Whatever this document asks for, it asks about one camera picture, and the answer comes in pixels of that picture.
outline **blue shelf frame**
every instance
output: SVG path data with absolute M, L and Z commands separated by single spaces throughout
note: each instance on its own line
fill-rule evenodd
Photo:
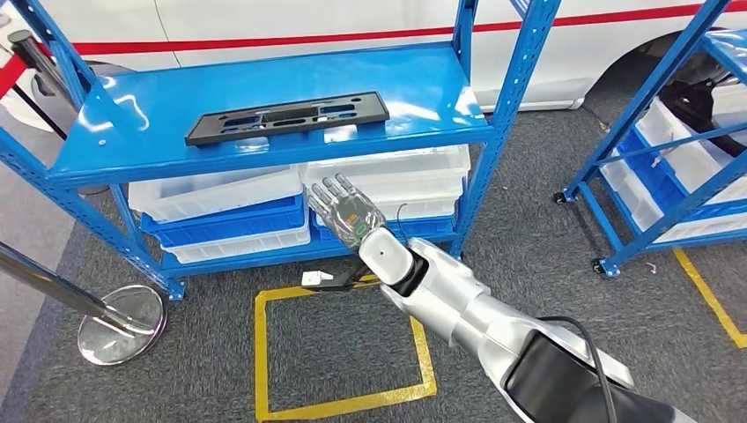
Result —
M 704 235 L 691 237 L 676 241 L 657 242 L 654 241 L 666 233 L 670 228 L 680 222 L 687 221 L 693 212 L 697 211 L 705 202 L 717 195 L 730 183 L 747 173 L 747 153 L 740 154 L 726 165 L 718 174 L 706 181 L 698 189 L 693 191 L 689 196 L 681 200 L 676 206 L 667 210 L 664 216 L 657 220 L 651 227 L 645 231 L 640 231 L 636 223 L 632 220 L 632 214 L 627 209 L 621 198 L 614 189 L 600 175 L 600 166 L 617 160 L 624 160 L 639 154 L 650 152 L 659 152 L 671 147 L 683 145 L 718 137 L 739 130 L 747 129 L 747 122 L 738 123 L 727 128 L 711 130 L 708 132 L 696 134 L 665 144 L 643 148 L 634 152 L 626 152 L 619 155 L 612 155 L 616 146 L 625 138 L 638 117 L 646 110 L 656 94 L 669 81 L 674 72 L 690 57 L 693 53 L 703 48 L 711 53 L 716 60 L 723 64 L 742 83 L 747 83 L 743 77 L 747 76 L 744 72 L 743 63 L 740 64 L 738 59 L 729 56 L 723 48 L 719 48 L 706 32 L 709 31 L 715 20 L 723 13 L 730 0 L 707 0 L 695 14 L 690 25 L 679 35 L 675 43 L 669 49 L 669 52 L 662 58 L 655 70 L 643 86 L 636 93 L 633 100 L 628 104 L 622 115 L 612 125 L 610 132 L 603 138 L 602 142 L 596 147 L 594 152 L 588 157 L 578 174 L 573 178 L 562 193 L 558 193 L 556 201 L 560 203 L 571 203 L 582 197 L 594 215 L 600 228 L 610 242 L 614 251 L 608 257 L 599 257 L 592 262 L 595 271 L 614 277 L 619 275 L 619 267 L 625 261 L 631 259 L 640 253 L 656 251 L 662 249 L 671 249 L 674 247 L 687 247 L 694 245 L 703 245 L 714 242 L 743 240 L 747 237 L 747 230 L 735 230 L 721 234 Z M 623 242 L 615 228 L 610 223 L 604 210 L 597 202 L 592 193 L 589 184 L 595 178 L 602 181 L 607 193 L 612 197 L 613 203 L 620 210 L 624 217 L 625 223 L 631 228 L 633 237 L 628 242 Z
M 514 52 L 511 55 L 507 68 L 507 74 L 496 102 L 492 123 L 486 123 L 484 127 L 477 128 L 476 130 L 456 130 L 452 131 L 453 133 L 428 134 L 427 141 L 424 141 L 426 137 L 402 137 L 402 139 L 397 139 L 397 143 L 389 143 L 386 148 L 381 148 L 381 143 L 376 144 L 372 142 L 368 146 L 365 143 L 361 143 L 357 147 L 340 145 L 332 155 L 325 153 L 325 158 L 328 158 L 371 152 L 404 150 L 423 146 L 481 143 L 482 151 L 477 165 L 474 167 L 469 180 L 465 182 L 466 189 L 457 205 L 458 217 L 455 221 L 454 232 L 427 237 L 431 241 L 448 242 L 448 252 L 453 256 L 459 256 L 462 252 L 465 239 L 477 215 L 477 210 L 498 163 L 503 145 L 513 126 L 521 99 L 529 85 L 529 79 L 536 67 L 540 52 L 542 51 L 560 4 L 560 0 L 503 1 L 511 1 L 522 17 L 522 24 L 514 46 Z M 108 105 L 101 108 L 110 114 L 107 115 L 107 118 L 111 122 L 116 126 L 131 124 L 128 116 L 118 113 L 114 101 L 106 92 L 93 93 L 93 90 L 97 89 L 97 84 L 100 86 L 99 82 L 85 64 L 85 61 L 65 38 L 60 28 L 43 9 L 40 2 L 38 0 L 11 0 L 11 2 L 57 60 L 65 83 L 70 90 L 74 105 L 78 110 L 81 110 L 87 98 L 100 96 L 101 98 L 97 97 L 97 100 Z M 450 43 L 464 72 L 463 76 L 468 81 L 471 73 L 472 28 L 476 13 L 477 0 L 460 1 L 456 14 L 454 33 Z M 312 131 L 298 135 L 318 137 L 319 133 Z M 268 161 L 254 162 L 251 158 L 237 157 L 228 158 L 227 160 L 213 160 L 205 166 L 200 167 L 192 166 L 193 163 L 183 161 L 172 163 L 173 172 L 167 174 L 158 172 L 158 169 L 154 167 L 131 168 L 115 174 L 107 174 L 106 176 L 96 174 L 60 174 L 50 171 L 50 168 L 45 167 L 8 132 L 0 129 L 0 160 L 33 185 L 39 192 L 68 212 L 74 219 L 91 230 L 109 247 L 137 267 L 145 276 L 163 288 L 172 301 L 183 299 L 185 284 L 180 278 L 185 276 L 350 254 L 350 251 L 347 249 L 338 246 L 332 247 L 329 243 L 322 243 L 318 239 L 318 236 L 315 236 L 314 232 L 312 232 L 312 241 L 304 246 L 200 263 L 181 264 L 167 253 L 164 254 L 161 263 L 156 263 L 148 254 L 144 246 L 142 234 L 129 210 L 120 183 L 154 177 L 201 174 L 231 170 L 233 168 L 268 166 L 270 164 L 292 162 L 289 159 L 285 159 L 284 161 L 281 154 L 275 154 L 275 156 L 277 157 L 270 160 L 272 161 L 271 163 Z M 313 157 L 306 156 L 306 160 L 312 159 Z M 121 231 L 78 195 L 76 188 L 101 182 L 110 184 L 112 195 L 127 230 L 126 233 Z

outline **black plastic tray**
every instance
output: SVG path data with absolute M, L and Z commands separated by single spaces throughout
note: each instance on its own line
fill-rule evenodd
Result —
M 388 119 L 389 111 L 381 96 L 371 91 L 209 113 L 197 119 L 184 141 L 187 145 L 210 145 Z

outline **robotic arm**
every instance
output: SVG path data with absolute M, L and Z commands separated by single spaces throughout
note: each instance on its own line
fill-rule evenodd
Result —
M 412 238 L 404 246 L 368 197 L 341 174 L 335 179 L 322 180 L 326 190 L 313 185 L 308 201 L 314 211 L 381 280 L 385 297 L 480 363 L 522 421 L 694 422 L 633 393 L 628 368 L 598 351 L 574 319 L 524 315 L 430 242 Z M 305 275 L 303 285 L 321 282 Z M 549 320 L 576 324 L 587 339 Z

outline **robot finger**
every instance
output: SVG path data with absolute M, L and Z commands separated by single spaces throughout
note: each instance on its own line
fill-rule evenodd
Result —
M 346 178 L 343 174 L 336 174 L 335 179 L 337 179 L 337 182 L 339 182 L 340 186 L 343 187 L 343 189 L 348 193 L 349 196 L 355 195 L 357 190 L 352 185 L 352 183 L 348 181 L 348 178 Z
M 311 207 L 311 210 L 322 218 L 322 220 L 324 220 L 324 218 L 329 214 L 327 206 L 320 203 L 314 195 L 308 196 L 308 205 Z
M 327 178 L 327 177 L 322 178 L 322 183 L 324 184 L 325 187 L 327 187 L 327 190 L 333 196 L 337 198 L 342 198 L 342 197 L 347 196 L 347 193 L 343 193 L 343 191 L 337 187 L 337 184 L 335 184 L 335 182 L 331 180 L 330 178 Z
M 332 198 L 329 196 L 329 194 L 327 194 L 327 191 L 325 191 L 324 188 L 315 183 L 311 186 L 311 190 L 316 194 L 317 197 L 319 197 L 319 200 L 322 201 L 322 204 L 324 204 L 327 208 L 330 207 L 330 205 L 332 204 Z

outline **red stripe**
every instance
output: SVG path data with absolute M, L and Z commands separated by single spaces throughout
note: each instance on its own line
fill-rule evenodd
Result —
M 0 97 L 3 97 L 5 93 L 11 90 L 25 70 L 26 64 L 23 63 L 20 57 L 11 57 L 11 60 L 0 69 Z
M 614 11 L 593 15 L 557 18 L 553 26 L 579 26 L 604 24 L 611 22 L 628 22 L 692 16 L 700 4 L 643 9 L 637 11 Z M 733 1 L 726 11 L 747 11 L 747 0 Z M 476 32 L 512 31 L 521 27 L 520 21 L 499 22 L 475 25 Z M 246 48 L 285 46 L 292 44 L 311 44 L 318 42 L 385 40 L 391 38 L 423 37 L 428 35 L 447 35 L 453 28 L 403 29 L 397 31 L 377 31 L 371 33 L 334 33 L 327 35 L 305 35 L 298 37 L 248 38 L 234 40 L 201 40 L 201 41 L 135 41 L 135 42 L 79 42 L 75 44 L 81 55 L 109 55 L 130 53 L 155 53 L 162 51 L 207 50 L 215 48 Z

